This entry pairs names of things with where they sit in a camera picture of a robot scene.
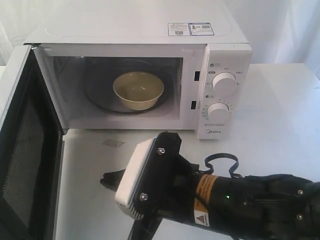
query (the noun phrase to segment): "yellow warning sticker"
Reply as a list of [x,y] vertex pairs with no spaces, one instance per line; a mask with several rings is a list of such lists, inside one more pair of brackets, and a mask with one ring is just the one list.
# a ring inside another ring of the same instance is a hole
[[[208,204],[212,187],[218,176],[205,174],[201,177],[196,193]],[[199,225],[209,227],[209,211],[208,209],[197,199],[194,199],[194,222]]]

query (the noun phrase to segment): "bowl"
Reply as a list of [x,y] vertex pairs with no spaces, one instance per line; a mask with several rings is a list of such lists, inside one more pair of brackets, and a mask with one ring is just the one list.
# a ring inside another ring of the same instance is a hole
[[127,72],[113,82],[113,91],[123,105],[136,111],[151,108],[164,90],[165,86],[160,78],[144,71]]

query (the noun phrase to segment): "knob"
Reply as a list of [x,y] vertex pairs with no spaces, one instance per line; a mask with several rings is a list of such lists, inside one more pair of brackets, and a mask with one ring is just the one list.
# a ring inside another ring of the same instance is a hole
[[214,92],[220,97],[230,96],[238,88],[236,77],[230,72],[223,72],[215,76],[212,86]]
[[229,107],[221,102],[209,106],[207,113],[210,121],[218,124],[225,123],[230,117]]

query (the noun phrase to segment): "microwave top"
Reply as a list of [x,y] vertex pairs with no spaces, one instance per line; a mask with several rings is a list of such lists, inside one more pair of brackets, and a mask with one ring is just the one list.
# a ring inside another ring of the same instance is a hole
[[221,0],[66,0],[26,44],[248,43]]

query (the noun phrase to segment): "open microwave door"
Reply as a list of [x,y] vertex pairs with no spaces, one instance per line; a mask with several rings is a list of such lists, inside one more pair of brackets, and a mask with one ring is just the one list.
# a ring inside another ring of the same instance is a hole
[[52,240],[63,130],[31,46],[19,46],[0,78],[0,235]]

